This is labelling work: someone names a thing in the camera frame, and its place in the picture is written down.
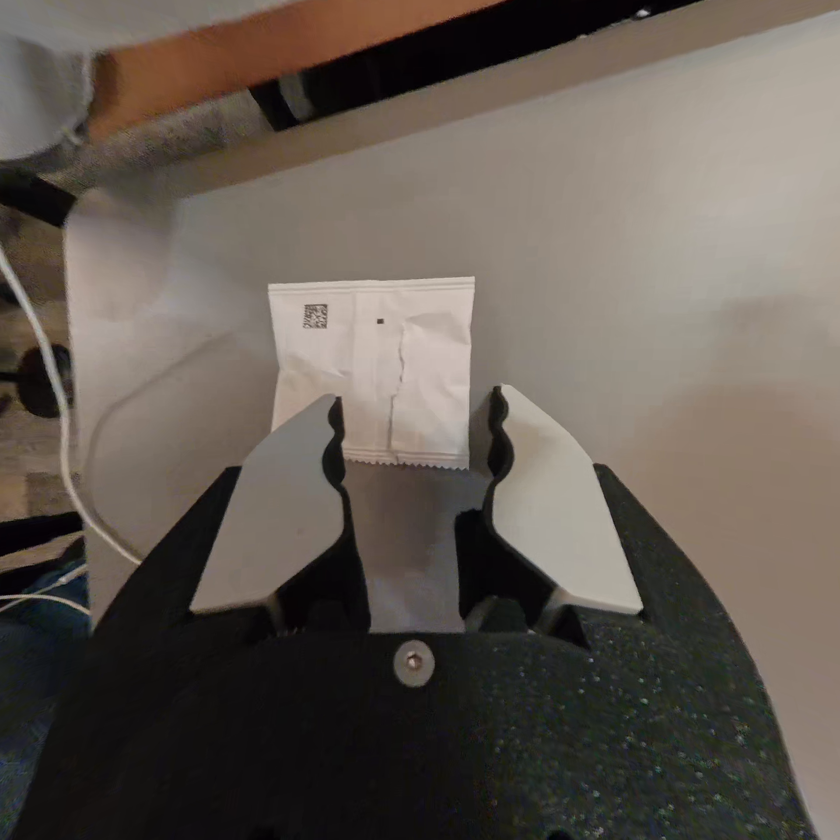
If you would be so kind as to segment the small white paper packet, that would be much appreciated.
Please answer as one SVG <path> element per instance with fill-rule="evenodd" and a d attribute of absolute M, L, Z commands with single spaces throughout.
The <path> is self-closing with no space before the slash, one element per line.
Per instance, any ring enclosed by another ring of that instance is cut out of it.
<path fill-rule="evenodd" d="M 334 395 L 346 459 L 467 469 L 475 287 L 472 276 L 270 285 L 271 428 Z"/>

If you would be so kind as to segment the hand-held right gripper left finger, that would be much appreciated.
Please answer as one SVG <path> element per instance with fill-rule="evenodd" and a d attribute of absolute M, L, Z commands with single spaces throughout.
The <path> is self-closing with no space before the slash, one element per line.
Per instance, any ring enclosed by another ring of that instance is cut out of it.
<path fill-rule="evenodd" d="M 343 484 L 343 438 L 342 401 L 327 394 L 247 456 L 193 595 L 193 615 L 255 608 L 279 636 L 371 630 Z"/>

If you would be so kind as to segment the grey desk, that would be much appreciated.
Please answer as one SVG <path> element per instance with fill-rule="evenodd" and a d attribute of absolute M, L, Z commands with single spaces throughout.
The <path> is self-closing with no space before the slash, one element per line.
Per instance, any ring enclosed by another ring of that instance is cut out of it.
<path fill-rule="evenodd" d="M 269 432 L 269 284 L 474 277 L 471 410 L 513 385 L 686 552 L 838 838 L 838 68 L 838 2 L 703 2 L 90 190 L 88 505 L 147 553 Z"/>

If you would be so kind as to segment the grey felt divider strip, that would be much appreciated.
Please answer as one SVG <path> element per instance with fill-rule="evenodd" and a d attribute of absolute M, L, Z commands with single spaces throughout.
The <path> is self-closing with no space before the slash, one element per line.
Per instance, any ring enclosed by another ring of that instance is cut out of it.
<path fill-rule="evenodd" d="M 105 140 L 90 140 L 76 147 L 61 168 L 39 176 L 79 195 L 93 186 L 154 173 L 270 132 L 252 97 L 237 93 L 133 126 Z"/>

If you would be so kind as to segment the wood-edged pale desk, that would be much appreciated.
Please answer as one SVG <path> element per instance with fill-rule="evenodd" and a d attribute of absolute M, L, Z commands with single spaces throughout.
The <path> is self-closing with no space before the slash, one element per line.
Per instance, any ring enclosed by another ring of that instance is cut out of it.
<path fill-rule="evenodd" d="M 1 3 L 2 162 L 95 141 L 488 1 Z"/>

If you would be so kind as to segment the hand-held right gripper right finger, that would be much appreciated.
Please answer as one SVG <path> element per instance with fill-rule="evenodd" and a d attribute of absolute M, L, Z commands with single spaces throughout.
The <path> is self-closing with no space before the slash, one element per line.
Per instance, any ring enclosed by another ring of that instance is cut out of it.
<path fill-rule="evenodd" d="M 644 605 L 595 465 L 576 439 L 509 384 L 488 407 L 491 481 L 455 520 L 458 611 L 469 632 L 551 634 L 574 608 L 639 617 Z"/>

